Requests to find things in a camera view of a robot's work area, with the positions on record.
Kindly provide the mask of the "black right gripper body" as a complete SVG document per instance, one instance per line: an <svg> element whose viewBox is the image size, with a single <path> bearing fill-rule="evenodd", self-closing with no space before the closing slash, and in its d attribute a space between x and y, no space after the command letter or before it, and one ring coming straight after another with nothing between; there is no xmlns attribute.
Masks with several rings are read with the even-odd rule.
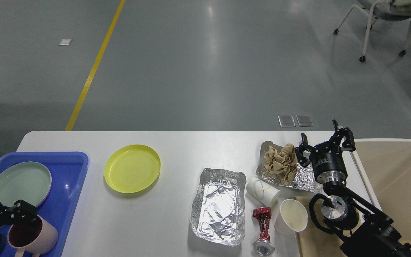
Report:
<svg viewBox="0 0 411 257"><path fill-rule="evenodd" d="M317 182L344 182L347 170L341 147L334 143L320 143L310 152L310 162Z"/></svg>

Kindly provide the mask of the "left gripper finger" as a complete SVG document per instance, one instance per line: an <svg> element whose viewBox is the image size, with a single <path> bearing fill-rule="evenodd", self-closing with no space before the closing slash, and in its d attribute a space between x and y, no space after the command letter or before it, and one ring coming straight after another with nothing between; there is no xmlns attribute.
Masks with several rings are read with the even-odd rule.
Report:
<svg viewBox="0 0 411 257"><path fill-rule="evenodd" d="M12 207L7 208L9 224L25 223L34 226L37 219L37 207L24 200L18 200Z"/></svg>

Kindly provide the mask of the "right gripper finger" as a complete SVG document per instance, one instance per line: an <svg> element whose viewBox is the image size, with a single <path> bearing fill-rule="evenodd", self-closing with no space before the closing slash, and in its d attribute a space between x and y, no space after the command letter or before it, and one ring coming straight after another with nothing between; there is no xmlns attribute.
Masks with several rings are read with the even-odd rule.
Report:
<svg viewBox="0 0 411 257"><path fill-rule="evenodd" d="M306 168L311 163L311 161L304 156L305 151L309 153L315 153L316 148L314 146L309 145L306 134L301 133L301 141L299 143L299 146L295 147L295 154L298 163L304 168Z"/></svg>
<svg viewBox="0 0 411 257"><path fill-rule="evenodd" d="M327 141L327 150L329 152L354 152L356 145L352 130L339 125L336 119L333 119L332 123L335 131Z"/></svg>

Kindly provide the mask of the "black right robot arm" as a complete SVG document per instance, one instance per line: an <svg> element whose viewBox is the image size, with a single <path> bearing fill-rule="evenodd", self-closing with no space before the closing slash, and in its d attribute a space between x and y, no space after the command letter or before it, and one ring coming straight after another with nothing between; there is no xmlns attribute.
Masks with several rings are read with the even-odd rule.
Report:
<svg viewBox="0 0 411 257"><path fill-rule="evenodd" d="M348 257L411 257L411 244L401 243L401 234L382 210L347 187L343 152L356 150L349 127L333 120L328 141L309 145L305 133L295 148L298 163L313 168L314 179L323 187L309 202L310 219L319 230L336 235L340 250Z"/></svg>

